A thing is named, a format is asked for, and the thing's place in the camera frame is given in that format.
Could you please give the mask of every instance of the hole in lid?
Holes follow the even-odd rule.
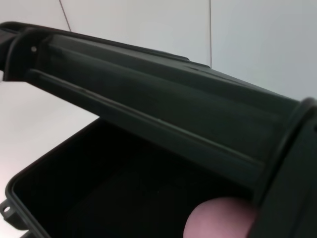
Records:
[[[10,210],[10,207],[5,207],[3,211],[8,212],[9,210]]]
[[[31,47],[31,51],[32,51],[32,52],[36,52],[36,51],[37,51],[36,46],[32,46],[32,47]]]

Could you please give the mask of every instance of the open lid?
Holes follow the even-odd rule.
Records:
[[[4,81],[26,81],[249,188],[315,105],[184,57],[15,22],[0,25],[0,67]]]

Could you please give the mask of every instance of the white wall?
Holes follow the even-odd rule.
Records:
[[[68,29],[58,0],[0,0],[0,23],[5,21]]]
[[[295,99],[317,97],[316,0],[211,0],[212,68]]]
[[[209,0],[63,0],[72,31],[210,65]]]

